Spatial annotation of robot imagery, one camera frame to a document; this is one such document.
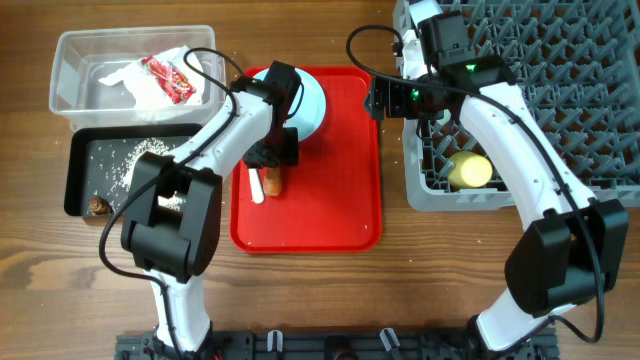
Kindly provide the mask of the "orange carrot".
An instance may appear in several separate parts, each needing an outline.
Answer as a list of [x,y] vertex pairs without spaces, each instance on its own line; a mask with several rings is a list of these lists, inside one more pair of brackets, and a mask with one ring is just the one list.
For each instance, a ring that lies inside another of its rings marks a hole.
[[283,180],[279,167],[267,167],[264,172],[263,192],[266,196],[277,197],[283,189]]

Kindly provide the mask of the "brown food scrap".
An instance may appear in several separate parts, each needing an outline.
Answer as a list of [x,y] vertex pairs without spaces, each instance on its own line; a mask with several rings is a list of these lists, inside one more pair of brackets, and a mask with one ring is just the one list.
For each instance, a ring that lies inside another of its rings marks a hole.
[[104,198],[94,196],[88,202],[88,211],[95,216],[108,215],[112,213],[112,206]]

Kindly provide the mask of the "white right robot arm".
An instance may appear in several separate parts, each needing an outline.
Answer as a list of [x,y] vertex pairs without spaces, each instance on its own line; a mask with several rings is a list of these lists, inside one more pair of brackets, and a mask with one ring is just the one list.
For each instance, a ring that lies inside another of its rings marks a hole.
[[535,336],[588,302],[596,305],[589,342],[599,341],[629,228],[624,206],[598,199],[568,168],[505,61],[476,53],[460,12],[434,1],[402,1],[389,31],[398,74],[374,74],[366,110],[376,120],[402,118],[417,127],[449,112],[489,157],[524,229],[505,263],[505,291],[469,320],[458,353],[532,355]]

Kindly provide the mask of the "red candy wrapper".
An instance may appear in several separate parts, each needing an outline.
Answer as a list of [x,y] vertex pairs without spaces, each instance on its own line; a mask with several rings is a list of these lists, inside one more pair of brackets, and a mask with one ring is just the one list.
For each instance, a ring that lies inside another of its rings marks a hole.
[[187,101],[196,93],[196,88],[172,63],[161,62],[153,55],[150,55],[141,60],[141,65],[155,79],[173,104]]

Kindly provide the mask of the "mint green bowl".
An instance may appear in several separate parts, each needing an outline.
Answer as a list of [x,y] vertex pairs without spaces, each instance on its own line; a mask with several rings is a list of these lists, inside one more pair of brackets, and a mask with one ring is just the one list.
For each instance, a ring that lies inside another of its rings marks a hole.
[[444,126],[446,125],[451,119],[451,113],[448,110],[444,110],[442,112],[442,116],[436,120],[436,122],[441,125]]

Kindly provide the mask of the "white plastic spoon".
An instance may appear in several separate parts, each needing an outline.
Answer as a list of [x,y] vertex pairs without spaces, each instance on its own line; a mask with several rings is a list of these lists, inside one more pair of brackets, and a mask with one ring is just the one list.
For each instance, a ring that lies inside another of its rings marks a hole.
[[262,204],[265,201],[265,194],[263,191],[259,171],[256,168],[249,168],[248,176],[251,199],[255,204]]

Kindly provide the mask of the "white paper napkin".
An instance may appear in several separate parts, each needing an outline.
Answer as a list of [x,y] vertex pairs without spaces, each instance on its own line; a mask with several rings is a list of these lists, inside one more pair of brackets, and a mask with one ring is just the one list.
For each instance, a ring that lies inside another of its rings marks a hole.
[[175,47],[153,55],[161,62],[170,62],[175,65],[196,88],[187,101],[173,104],[168,96],[161,90],[155,79],[141,65],[141,59],[135,60],[124,68],[102,77],[99,82],[113,87],[122,83],[135,100],[134,108],[137,110],[156,110],[173,106],[198,106],[203,103],[205,91],[204,78],[189,68],[184,62],[184,56],[189,48],[187,46]]

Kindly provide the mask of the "light blue plate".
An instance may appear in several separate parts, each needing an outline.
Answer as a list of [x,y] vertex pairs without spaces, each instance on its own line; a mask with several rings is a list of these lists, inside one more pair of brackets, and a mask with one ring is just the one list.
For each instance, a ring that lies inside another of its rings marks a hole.
[[304,142],[322,124],[326,110],[326,96],[323,88],[316,78],[301,68],[294,68],[301,80],[301,85],[296,93],[289,110],[292,115],[284,123],[287,130],[297,130],[297,143]]

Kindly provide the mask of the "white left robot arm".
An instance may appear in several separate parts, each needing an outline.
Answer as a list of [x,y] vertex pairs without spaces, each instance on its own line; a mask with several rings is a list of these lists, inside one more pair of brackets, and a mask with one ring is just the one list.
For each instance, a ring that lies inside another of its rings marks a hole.
[[121,246],[154,292],[152,333],[117,339],[117,359],[218,359],[202,275],[220,236],[222,185],[239,162],[254,169],[295,166],[298,135],[286,127],[302,81],[275,61],[263,79],[240,76],[219,112],[167,155],[143,154],[128,198],[114,213]]

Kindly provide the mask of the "pile of white rice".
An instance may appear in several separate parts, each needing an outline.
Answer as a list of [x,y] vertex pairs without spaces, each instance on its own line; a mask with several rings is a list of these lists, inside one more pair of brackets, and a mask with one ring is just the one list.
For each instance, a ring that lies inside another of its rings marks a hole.
[[97,176],[90,186],[92,194],[108,202],[120,201],[129,192],[138,159],[146,152],[167,155],[172,148],[173,145],[155,137],[98,140],[97,153],[89,156],[90,164],[97,166],[90,171]]

